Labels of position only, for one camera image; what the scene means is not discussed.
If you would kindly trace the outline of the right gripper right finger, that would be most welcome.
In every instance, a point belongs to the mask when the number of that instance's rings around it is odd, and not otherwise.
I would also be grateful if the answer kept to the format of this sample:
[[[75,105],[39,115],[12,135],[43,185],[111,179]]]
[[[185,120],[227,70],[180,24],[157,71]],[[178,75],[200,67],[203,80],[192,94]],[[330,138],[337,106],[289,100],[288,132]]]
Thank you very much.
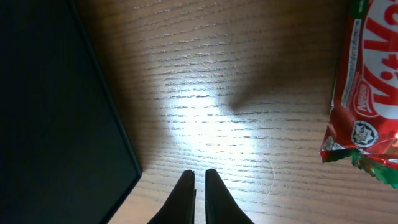
[[[253,224],[239,208],[215,169],[205,172],[206,224]]]

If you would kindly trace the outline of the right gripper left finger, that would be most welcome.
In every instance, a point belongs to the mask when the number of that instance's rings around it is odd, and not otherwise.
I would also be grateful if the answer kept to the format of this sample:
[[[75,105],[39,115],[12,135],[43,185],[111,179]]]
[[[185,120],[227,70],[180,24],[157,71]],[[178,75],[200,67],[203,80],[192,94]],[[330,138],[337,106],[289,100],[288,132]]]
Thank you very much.
[[[192,224],[195,219],[195,173],[185,170],[161,209],[148,224]]]

